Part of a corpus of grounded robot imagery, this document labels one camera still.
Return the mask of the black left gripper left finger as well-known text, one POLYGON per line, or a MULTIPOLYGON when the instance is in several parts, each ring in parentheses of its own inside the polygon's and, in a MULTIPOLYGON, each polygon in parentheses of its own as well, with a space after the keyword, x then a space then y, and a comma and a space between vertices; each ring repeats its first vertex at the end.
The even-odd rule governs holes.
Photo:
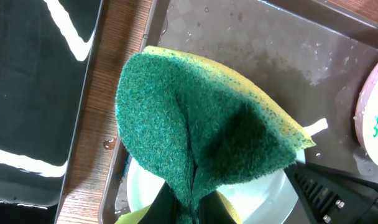
POLYGON ((139 224, 176 224, 181 203, 165 182, 139 224))

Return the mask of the green yellow sponge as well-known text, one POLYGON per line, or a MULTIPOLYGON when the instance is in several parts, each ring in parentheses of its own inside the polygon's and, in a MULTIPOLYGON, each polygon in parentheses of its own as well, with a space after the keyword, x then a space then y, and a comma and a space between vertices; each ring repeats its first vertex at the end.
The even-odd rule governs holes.
POLYGON ((196 223, 200 200, 293 164, 311 136, 235 70, 198 55, 148 46, 124 65, 116 92, 118 134, 196 223))

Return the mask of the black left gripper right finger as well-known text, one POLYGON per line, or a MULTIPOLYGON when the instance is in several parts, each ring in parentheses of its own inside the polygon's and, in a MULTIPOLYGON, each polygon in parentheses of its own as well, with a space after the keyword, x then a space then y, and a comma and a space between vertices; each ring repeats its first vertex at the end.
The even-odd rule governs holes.
POLYGON ((199 224, 236 224, 233 217, 223 205, 217 191, 200 200, 198 207, 199 224))

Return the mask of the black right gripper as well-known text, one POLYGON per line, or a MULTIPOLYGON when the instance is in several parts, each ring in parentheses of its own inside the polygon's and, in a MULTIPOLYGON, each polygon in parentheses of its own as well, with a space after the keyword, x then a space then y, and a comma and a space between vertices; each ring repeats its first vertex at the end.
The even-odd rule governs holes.
POLYGON ((284 172, 311 223, 378 224, 378 183, 372 179, 302 162, 284 172))

